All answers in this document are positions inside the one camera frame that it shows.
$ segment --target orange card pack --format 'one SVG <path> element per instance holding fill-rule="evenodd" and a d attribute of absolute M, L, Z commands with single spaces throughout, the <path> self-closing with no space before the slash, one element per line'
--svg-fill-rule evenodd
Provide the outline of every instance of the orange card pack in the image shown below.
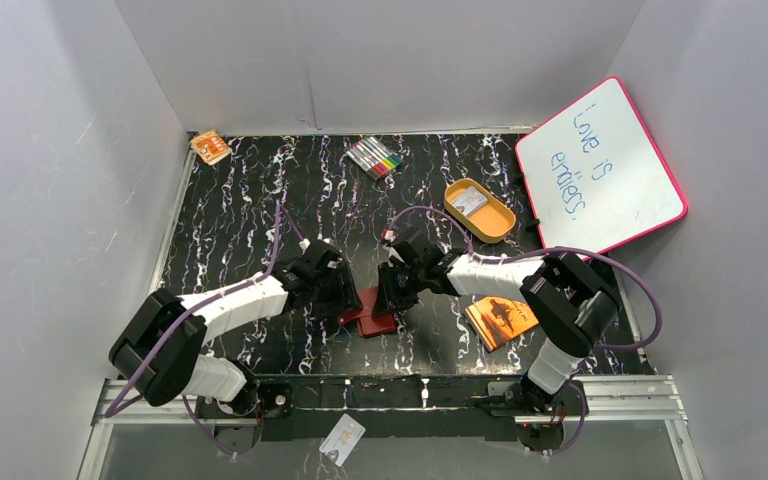
<path fill-rule="evenodd" d="M 499 297 L 473 303 L 466 308 L 466 316 L 491 352 L 537 326 L 528 305 Z"/>
<path fill-rule="evenodd" d="M 228 144 L 225 143 L 225 140 L 222 140 L 222 137 L 219 136 L 216 130 L 202 133 L 190 140 L 190 145 L 193 146 L 193 149 L 199 154 L 204 163 L 208 165 L 213 165 L 231 154 Z"/>

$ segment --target wall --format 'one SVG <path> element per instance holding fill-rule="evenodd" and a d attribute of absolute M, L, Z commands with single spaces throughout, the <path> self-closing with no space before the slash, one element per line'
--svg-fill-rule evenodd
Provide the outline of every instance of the wall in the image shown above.
<path fill-rule="evenodd" d="M 186 137 L 112 1 L 0 2 L 0 478 L 74 478 Z"/>
<path fill-rule="evenodd" d="M 675 375 L 709 478 L 768 478 L 768 2 L 654 2 L 611 72 L 690 203 L 617 252 L 664 304 L 650 353 Z M 648 319 L 640 295 L 634 311 Z"/>
<path fill-rule="evenodd" d="M 184 127 L 539 123 L 601 80 L 644 0 L 116 0 Z"/>

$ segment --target black marble table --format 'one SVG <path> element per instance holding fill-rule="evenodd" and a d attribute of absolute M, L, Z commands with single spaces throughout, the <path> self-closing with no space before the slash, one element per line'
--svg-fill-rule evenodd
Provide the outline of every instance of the black marble table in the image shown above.
<path fill-rule="evenodd" d="M 330 239 L 351 262 L 359 289 L 377 284 L 376 267 L 386 258 L 378 245 L 393 215 L 411 205 L 442 206 L 443 192 L 471 177 L 517 215 L 505 240 L 483 245 L 484 254 L 513 254 L 540 247 L 524 225 L 528 200 L 514 154 L 518 135 L 393 135 L 381 140 L 405 159 L 377 183 L 341 159 L 357 136 L 229 137 L 233 157 L 193 165 L 183 207 L 163 273 L 175 293 L 211 290 L 247 278 L 267 263 L 275 201 L 285 198 L 301 231 Z M 445 219 L 424 212 L 400 220 L 428 229 L 446 246 L 465 246 Z M 284 229 L 283 250 L 298 252 Z M 609 270 L 603 276 L 613 282 Z M 256 373 L 494 374 L 525 371 L 543 343 L 539 328 L 488 353 L 463 315 L 475 297 L 450 298 L 425 292 L 421 302 L 397 318 L 396 333 L 364 339 L 355 325 L 313 318 L 296 311 L 259 320 L 217 338 L 215 355 L 236 357 Z M 606 334 L 608 343 L 630 343 L 624 316 Z M 634 353 L 597 353 L 584 373 L 649 373 Z"/>

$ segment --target yellow plastic container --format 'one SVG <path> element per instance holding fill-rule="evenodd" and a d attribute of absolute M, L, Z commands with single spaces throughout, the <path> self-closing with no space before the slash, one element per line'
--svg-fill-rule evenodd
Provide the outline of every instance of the yellow plastic container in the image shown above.
<path fill-rule="evenodd" d="M 487 197 L 487 204 L 466 217 L 452 206 L 452 200 L 469 187 L 475 187 Z M 514 212 L 471 178 L 462 178 L 446 187 L 445 197 L 443 206 L 446 211 L 484 243 L 502 241 L 516 224 Z"/>

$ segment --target pack of colored markers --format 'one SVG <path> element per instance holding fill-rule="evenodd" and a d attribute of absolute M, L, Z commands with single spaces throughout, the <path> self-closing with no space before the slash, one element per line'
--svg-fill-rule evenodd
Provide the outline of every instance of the pack of colored markers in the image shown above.
<path fill-rule="evenodd" d="M 403 161 L 375 137 L 363 137 L 346 151 L 346 155 L 374 180 L 386 177 Z"/>

